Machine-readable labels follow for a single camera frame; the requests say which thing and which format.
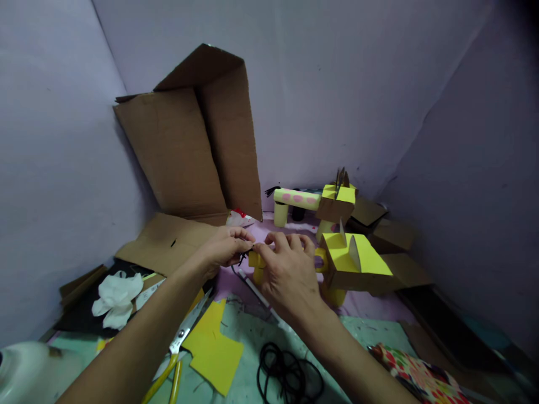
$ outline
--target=paper scrap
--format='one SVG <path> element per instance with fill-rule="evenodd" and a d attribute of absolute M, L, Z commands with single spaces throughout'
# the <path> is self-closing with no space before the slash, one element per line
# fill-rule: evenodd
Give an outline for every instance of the paper scrap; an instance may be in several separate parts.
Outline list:
<path fill-rule="evenodd" d="M 182 347 L 193 355 L 191 367 L 224 397 L 228 394 L 240 364 L 243 344 L 221 334 L 225 299 L 212 302 Z"/>

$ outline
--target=finger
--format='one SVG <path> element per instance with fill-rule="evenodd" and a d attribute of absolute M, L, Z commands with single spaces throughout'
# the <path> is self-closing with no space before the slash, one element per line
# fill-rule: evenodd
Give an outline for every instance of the finger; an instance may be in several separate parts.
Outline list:
<path fill-rule="evenodd" d="M 253 243 L 251 241 L 245 241 L 240 238 L 232 238 L 231 240 L 234 241 L 235 244 L 235 252 L 236 253 L 244 253 L 246 251 L 249 251 L 251 248 L 253 248 Z"/>
<path fill-rule="evenodd" d="M 299 239 L 299 235 L 286 235 L 286 239 L 290 244 L 290 248 L 292 249 L 292 251 L 303 251 L 303 246 L 301 240 Z"/>
<path fill-rule="evenodd" d="M 314 252 L 316 249 L 314 248 L 313 241 L 309 238 L 309 236 L 306 236 L 306 235 L 298 235 L 298 236 L 299 236 L 299 240 L 301 240 L 301 242 L 303 243 L 303 251 L 311 258 L 314 258 Z"/>
<path fill-rule="evenodd" d="M 259 253 L 266 265 L 272 265 L 277 258 L 273 250 L 266 244 L 257 243 L 253 246 L 253 251 Z"/>
<path fill-rule="evenodd" d="M 255 242 L 257 240 L 250 232 L 240 226 L 231 226 L 229 227 L 229 231 L 232 237 L 243 238 L 244 240 L 252 242 Z"/>
<path fill-rule="evenodd" d="M 223 265 L 224 267 L 229 267 L 231 265 L 236 265 L 236 264 L 239 264 L 240 263 L 240 260 L 241 260 L 241 256 L 240 254 L 236 253 L 234 254 L 234 256 L 229 259 L 227 262 L 226 262 L 226 265 Z"/>
<path fill-rule="evenodd" d="M 281 232 L 271 232 L 266 236 L 266 244 L 275 243 L 275 252 L 290 250 L 286 236 Z"/>

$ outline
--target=white fabric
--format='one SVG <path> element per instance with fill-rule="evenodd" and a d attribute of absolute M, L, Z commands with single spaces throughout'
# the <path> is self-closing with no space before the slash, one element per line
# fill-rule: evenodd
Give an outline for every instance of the white fabric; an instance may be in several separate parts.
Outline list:
<path fill-rule="evenodd" d="M 98 317 L 108 312 L 103 319 L 103 328 L 121 330 L 133 311 L 131 300 L 140 293 L 144 282 L 139 273 L 131 278 L 116 275 L 119 276 L 107 276 L 99 285 L 99 299 L 94 301 L 92 314 Z"/>

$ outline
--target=yellow scissors handle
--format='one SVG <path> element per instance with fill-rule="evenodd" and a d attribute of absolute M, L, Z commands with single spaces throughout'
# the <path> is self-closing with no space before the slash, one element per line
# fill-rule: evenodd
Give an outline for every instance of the yellow scissors handle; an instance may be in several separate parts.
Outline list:
<path fill-rule="evenodd" d="M 161 387 L 161 385 L 168 378 L 168 375 L 170 375 L 170 372 L 172 372 L 172 369 L 174 369 L 174 366 L 176 366 L 177 362 L 178 362 L 178 354 L 175 353 L 170 356 L 170 361 L 168 362 L 168 366 L 165 369 L 165 371 L 161 374 L 161 376 L 159 376 L 159 378 L 155 382 L 153 382 L 152 386 L 150 387 L 150 390 L 148 390 L 148 393 L 146 393 L 146 395 L 144 396 L 142 400 L 142 404 L 148 404 L 148 402 L 151 400 L 153 395 L 159 390 L 159 387 Z"/>
<path fill-rule="evenodd" d="M 170 392 L 170 401 L 168 402 L 168 404 L 176 404 L 176 400 L 178 399 L 178 390 L 180 388 L 181 366 L 182 366 L 182 362 L 179 361 L 176 365 L 176 370 L 174 371 L 174 381 L 172 382 L 172 391 Z"/>

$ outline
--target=scissor blade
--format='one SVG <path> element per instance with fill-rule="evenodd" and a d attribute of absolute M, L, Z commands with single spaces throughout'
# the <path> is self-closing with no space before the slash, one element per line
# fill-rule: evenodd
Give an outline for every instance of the scissor blade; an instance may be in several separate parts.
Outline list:
<path fill-rule="evenodd" d="M 184 319 L 184 321 L 181 323 L 180 328 L 178 329 L 178 332 L 176 333 L 176 338 L 172 341 L 170 344 L 170 353 L 171 354 L 177 354 L 180 352 L 180 346 L 187 338 L 187 335 L 189 332 L 194 328 L 197 320 L 202 315 L 202 310 L 205 308 L 206 303 L 209 300 L 209 296 L 211 295 L 213 291 L 213 288 L 211 288 L 209 291 L 206 292 L 204 297 L 200 299 L 200 301 L 197 303 L 197 305 L 191 310 L 191 312 L 187 315 L 187 317 Z"/>

